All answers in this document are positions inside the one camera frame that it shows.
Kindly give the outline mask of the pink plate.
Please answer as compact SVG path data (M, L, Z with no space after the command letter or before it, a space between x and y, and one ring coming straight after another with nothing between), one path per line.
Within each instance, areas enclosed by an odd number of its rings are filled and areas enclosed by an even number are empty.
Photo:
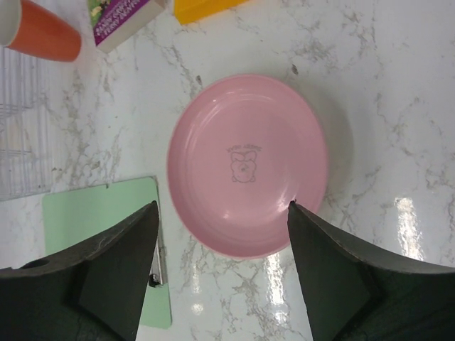
M308 102L256 74L226 77L197 95L175 126L167 158L183 225L236 259L288 247L289 204L318 212L328 169L323 129Z

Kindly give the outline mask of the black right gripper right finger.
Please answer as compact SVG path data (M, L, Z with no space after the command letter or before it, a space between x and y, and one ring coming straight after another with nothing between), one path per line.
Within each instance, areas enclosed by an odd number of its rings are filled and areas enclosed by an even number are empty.
M401 256L289 204L314 340L453 340L454 269Z

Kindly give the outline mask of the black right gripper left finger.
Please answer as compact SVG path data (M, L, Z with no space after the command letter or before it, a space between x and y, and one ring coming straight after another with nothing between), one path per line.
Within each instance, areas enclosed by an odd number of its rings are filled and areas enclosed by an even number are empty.
M2 340L135 340L159 232L153 201L67 249L1 270Z

